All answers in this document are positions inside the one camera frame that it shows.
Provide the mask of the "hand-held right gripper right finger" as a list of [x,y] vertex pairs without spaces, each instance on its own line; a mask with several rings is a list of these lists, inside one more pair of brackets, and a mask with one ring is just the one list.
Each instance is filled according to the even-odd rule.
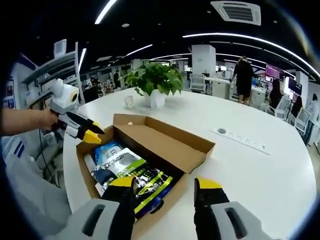
[[199,240],[261,240],[261,221],[222,186],[210,179],[194,179],[194,224]]

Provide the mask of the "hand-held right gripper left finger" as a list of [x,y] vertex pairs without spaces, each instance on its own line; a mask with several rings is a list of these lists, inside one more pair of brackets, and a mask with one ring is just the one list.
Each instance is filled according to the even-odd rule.
[[104,195],[93,198],[68,219],[67,225],[51,240],[130,240],[135,223],[137,178],[113,180]]

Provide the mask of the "person's left hand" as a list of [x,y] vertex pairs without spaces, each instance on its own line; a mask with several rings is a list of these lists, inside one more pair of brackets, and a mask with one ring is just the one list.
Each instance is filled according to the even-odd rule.
[[58,116],[50,109],[39,110],[37,114],[38,127],[50,130],[54,124],[58,123]]

